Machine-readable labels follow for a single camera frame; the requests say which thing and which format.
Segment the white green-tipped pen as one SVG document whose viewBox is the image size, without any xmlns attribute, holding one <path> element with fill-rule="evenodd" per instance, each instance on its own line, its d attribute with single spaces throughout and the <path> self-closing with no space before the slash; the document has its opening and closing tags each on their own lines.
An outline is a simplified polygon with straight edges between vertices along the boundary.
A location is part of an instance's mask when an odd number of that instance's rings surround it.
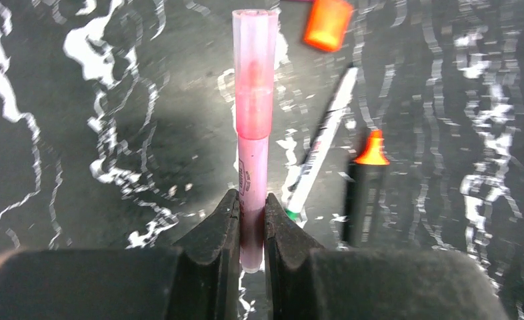
<svg viewBox="0 0 524 320">
<path fill-rule="evenodd" d="M 327 156 L 333 138 L 340 126 L 346 108 L 352 99 L 352 92 L 357 80 L 357 67 L 349 67 L 344 73 L 332 98 L 311 148 L 301 166 L 295 189 L 285 208 L 292 220 L 297 220 L 309 196 L 317 174 Z"/>
</svg>

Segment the orange highlighter cap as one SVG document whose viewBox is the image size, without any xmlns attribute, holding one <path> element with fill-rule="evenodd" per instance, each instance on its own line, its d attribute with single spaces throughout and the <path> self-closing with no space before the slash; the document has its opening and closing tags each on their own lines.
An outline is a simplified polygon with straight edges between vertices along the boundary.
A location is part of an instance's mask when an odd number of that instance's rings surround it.
<svg viewBox="0 0 524 320">
<path fill-rule="evenodd" d="M 344 0 L 315 0 L 303 41 L 325 52 L 336 52 L 343 45 L 354 7 Z"/>
</svg>

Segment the black orange highlighter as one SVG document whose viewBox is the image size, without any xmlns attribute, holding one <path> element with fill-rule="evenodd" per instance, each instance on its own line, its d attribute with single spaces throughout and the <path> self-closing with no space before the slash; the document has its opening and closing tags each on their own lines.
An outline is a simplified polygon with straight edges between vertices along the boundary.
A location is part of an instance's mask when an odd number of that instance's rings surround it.
<svg viewBox="0 0 524 320">
<path fill-rule="evenodd" d="M 352 247 L 370 246 L 377 238 L 383 223 L 379 201 L 388 166 L 382 131 L 372 130 L 362 152 L 349 165 L 341 239 Z"/>
</svg>

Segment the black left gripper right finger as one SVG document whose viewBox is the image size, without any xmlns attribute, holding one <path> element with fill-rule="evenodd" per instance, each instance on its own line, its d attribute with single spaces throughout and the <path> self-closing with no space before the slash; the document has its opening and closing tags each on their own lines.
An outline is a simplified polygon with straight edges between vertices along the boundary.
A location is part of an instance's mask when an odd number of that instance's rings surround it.
<svg viewBox="0 0 524 320">
<path fill-rule="evenodd" d="M 269 319 L 315 319 L 315 291 L 308 262 L 323 246 L 289 218 L 268 194 L 264 222 L 265 281 Z"/>
</svg>

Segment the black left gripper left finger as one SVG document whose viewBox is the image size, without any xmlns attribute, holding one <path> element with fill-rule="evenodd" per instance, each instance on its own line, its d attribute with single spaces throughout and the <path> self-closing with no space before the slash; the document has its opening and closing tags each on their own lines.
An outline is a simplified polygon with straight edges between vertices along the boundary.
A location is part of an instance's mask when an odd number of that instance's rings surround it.
<svg viewBox="0 0 524 320">
<path fill-rule="evenodd" d="M 204 221 L 173 244 L 178 257 L 168 319 L 237 319 L 239 197 L 230 189 Z"/>
</svg>

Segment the pink marker pen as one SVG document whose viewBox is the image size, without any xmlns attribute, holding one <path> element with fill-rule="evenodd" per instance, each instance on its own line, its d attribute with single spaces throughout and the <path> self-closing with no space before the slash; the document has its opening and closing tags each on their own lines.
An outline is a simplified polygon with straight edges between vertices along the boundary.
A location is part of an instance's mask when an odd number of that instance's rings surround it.
<svg viewBox="0 0 524 320">
<path fill-rule="evenodd" d="M 232 12 L 240 202 L 240 262 L 247 273 L 263 260 L 269 136 L 273 119 L 278 14 Z"/>
</svg>

